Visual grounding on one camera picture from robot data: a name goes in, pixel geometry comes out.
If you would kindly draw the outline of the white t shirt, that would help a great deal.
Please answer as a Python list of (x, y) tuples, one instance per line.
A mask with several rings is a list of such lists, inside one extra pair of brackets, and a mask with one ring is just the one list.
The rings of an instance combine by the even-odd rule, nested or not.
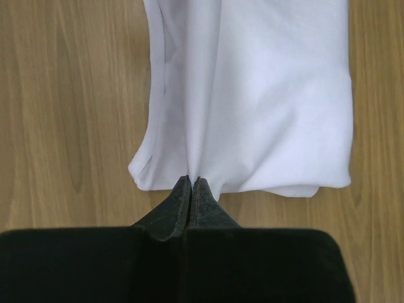
[(350, 184), (347, 1), (145, 1), (143, 191), (204, 178), (214, 197), (311, 197)]

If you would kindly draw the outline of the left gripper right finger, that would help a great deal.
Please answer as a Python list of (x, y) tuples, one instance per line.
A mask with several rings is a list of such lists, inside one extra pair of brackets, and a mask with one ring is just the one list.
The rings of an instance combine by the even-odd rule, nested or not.
[(215, 200), (208, 181), (200, 177), (196, 180), (192, 189), (188, 217), (188, 227), (241, 227)]

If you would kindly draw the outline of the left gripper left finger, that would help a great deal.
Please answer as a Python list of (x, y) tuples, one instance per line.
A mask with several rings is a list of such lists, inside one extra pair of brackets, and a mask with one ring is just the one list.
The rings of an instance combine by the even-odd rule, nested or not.
[(180, 237), (187, 225), (191, 198), (192, 184), (188, 176), (182, 176), (170, 194), (133, 227), (145, 229), (152, 238), (161, 242)]

